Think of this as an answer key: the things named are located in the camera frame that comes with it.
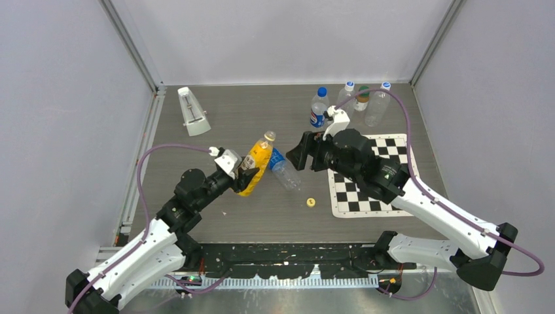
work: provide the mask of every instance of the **white metronome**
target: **white metronome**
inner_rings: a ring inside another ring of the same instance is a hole
[[[181,112],[185,120],[183,125],[187,127],[189,136],[203,134],[210,130],[210,124],[208,120],[206,120],[206,114],[189,87],[180,88],[177,90],[177,93],[179,94]]]

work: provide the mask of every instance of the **blue label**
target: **blue label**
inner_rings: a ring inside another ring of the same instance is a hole
[[[314,111],[310,112],[310,124],[313,127],[320,128],[324,125],[324,115],[323,114],[315,114]]]
[[[268,164],[268,167],[270,167],[270,170],[273,170],[276,164],[284,160],[285,158],[283,157],[283,155],[281,155],[279,151],[274,148],[272,150],[272,157],[270,157],[270,163]]]

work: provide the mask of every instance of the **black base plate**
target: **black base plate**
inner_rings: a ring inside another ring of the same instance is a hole
[[[384,258],[384,254],[362,243],[201,243],[199,260],[204,259],[207,277],[249,279],[258,275],[267,279],[308,277],[315,265],[322,279],[364,278],[368,271],[397,270],[399,263]],[[416,268],[406,263],[406,270]],[[181,271],[200,269],[200,262]]]

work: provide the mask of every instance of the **white wall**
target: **white wall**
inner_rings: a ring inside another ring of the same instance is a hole
[[[417,85],[449,196],[519,229],[546,264],[536,278],[502,277],[506,313],[553,313],[555,271],[555,5],[468,1]],[[512,251],[506,267],[537,266]]]
[[[98,1],[0,10],[0,313],[65,313],[121,211],[151,91]]]
[[[151,72],[189,85],[408,81],[451,0],[115,3]]]

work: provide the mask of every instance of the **green bottle cap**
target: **green bottle cap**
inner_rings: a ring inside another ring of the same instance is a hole
[[[369,88],[368,86],[364,85],[364,86],[361,86],[361,87],[359,88],[359,92],[360,92],[361,90],[368,90],[368,89],[370,89],[370,88]],[[370,92],[368,92],[368,93],[363,93],[363,94],[361,94],[360,96],[362,96],[362,97],[369,97],[369,96],[370,96]]]

